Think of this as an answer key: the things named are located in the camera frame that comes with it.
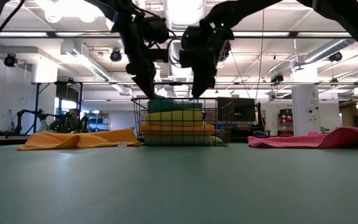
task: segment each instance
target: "orange towel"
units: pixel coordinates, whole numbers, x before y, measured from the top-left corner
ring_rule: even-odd
[[[27,142],[23,146],[19,146],[17,150],[112,147],[118,146],[120,142],[126,142],[127,146],[139,146],[139,141],[133,130],[123,129],[82,134],[37,133],[31,135]]]
[[[160,126],[141,124],[140,130],[144,134],[197,134],[197,135],[212,135],[215,133],[215,127],[210,124],[204,124],[202,126]]]

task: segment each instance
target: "tabletop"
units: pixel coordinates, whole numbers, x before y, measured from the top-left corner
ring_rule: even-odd
[[[0,223],[358,223],[358,150],[0,146]]]

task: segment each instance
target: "pink cloth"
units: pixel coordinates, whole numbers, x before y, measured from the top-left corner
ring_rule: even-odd
[[[310,133],[289,138],[248,137],[248,145],[256,148],[328,149],[358,146],[358,128],[342,127],[329,134]]]

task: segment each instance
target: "monitor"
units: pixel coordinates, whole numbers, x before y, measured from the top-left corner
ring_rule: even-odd
[[[255,121],[255,100],[250,98],[218,98],[218,107],[222,108],[234,100],[233,121]]]

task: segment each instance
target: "white column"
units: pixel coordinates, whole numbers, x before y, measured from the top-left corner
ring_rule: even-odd
[[[313,64],[302,68],[302,70],[293,68],[294,82],[318,82],[317,68]],[[318,86],[292,87],[292,105],[295,136],[308,135],[311,131],[321,133]]]
[[[41,57],[37,64],[32,65],[32,82],[43,83],[43,82],[55,82],[57,81],[58,65],[49,60],[46,57]],[[55,97],[56,97],[56,86],[49,85],[44,91],[39,94],[38,109],[43,109],[45,113],[54,114],[55,112]]]

